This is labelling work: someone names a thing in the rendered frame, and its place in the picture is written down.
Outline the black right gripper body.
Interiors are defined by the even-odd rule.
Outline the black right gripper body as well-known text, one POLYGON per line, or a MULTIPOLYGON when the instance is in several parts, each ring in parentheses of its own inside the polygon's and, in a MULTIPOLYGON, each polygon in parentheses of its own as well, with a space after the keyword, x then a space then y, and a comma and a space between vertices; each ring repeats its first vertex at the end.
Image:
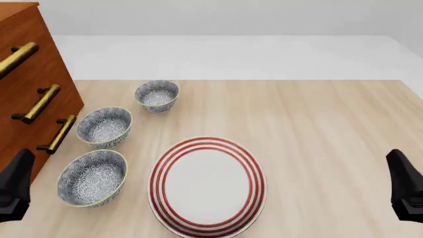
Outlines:
POLYGON ((401 198, 392 208, 400 221, 423 221, 423 197, 401 198))

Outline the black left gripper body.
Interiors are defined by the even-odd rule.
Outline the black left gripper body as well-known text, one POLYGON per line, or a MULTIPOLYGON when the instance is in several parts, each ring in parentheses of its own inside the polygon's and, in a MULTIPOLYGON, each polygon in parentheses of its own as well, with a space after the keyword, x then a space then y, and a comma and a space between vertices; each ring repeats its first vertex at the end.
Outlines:
POLYGON ((30 196, 12 198, 0 196, 0 222, 20 221, 30 205, 30 196))

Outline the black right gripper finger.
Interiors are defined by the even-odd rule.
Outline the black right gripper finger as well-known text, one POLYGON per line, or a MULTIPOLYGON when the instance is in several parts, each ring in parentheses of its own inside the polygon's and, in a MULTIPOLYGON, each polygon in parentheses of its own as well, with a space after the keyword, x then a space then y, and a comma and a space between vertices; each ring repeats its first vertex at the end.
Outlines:
POLYGON ((423 174, 401 150, 393 149, 385 157, 391 175, 391 201, 423 202, 423 174))

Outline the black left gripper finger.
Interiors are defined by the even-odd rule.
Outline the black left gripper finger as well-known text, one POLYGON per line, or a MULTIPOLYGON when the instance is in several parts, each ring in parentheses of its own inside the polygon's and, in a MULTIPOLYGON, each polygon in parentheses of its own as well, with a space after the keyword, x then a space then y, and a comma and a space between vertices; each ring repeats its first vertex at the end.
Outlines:
POLYGON ((0 172, 0 202, 20 199, 30 202, 30 176, 35 156, 27 148, 21 149, 0 172))

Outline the blue-grey patterned bowl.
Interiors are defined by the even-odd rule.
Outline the blue-grey patterned bowl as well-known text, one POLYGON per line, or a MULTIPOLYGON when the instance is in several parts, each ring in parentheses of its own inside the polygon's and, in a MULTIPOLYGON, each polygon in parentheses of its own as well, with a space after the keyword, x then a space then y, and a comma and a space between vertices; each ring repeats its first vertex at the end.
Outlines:
POLYGON ((129 110, 118 106, 99 108, 84 116, 76 127, 77 137, 97 149, 109 149, 123 142, 132 128, 129 110))
POLYGON ((111 202, 122 191, 128 162, 117 151, 100 149, 72 160, 57 181, 57 194, 68 206, 95 208, 111 202))
POLYGON ((134 97, 148 112, 160 114, 169 111, 178 99, 179 87, 172 81, 149 81, 140 85, 134 97))

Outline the white plate with red rings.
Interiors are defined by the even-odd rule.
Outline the white plate with red rings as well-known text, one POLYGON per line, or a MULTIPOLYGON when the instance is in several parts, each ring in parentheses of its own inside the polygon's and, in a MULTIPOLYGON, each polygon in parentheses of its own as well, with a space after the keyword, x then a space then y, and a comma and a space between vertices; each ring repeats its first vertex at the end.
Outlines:
POLYGON ((166 150, 147 185, 153 214, 182 238, 235 238, 259 218, 267 193, 254 156, 213 136, 188 138, 166 150))

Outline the wooden cabinet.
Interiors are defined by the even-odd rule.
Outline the wooden cabinet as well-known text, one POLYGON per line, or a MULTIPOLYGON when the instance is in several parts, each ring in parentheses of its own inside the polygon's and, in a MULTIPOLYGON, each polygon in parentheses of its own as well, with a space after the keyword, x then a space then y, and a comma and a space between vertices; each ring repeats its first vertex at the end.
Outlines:
POLYGON ((0 62, 12 54, 11 48, 34 42, 39 50, 0 80, 0 172, 24 148, 35 156, 31 179, 35 179, 48 158, 38 145, 48 145, 61 124, 56 120, 78 115, 83 100, 64 64, 35 2, 0 3, 0 62), (61 91, 32 124, 13 120, 12 114, 25 113, 42 95, 37 89, 56 84, 61 91))

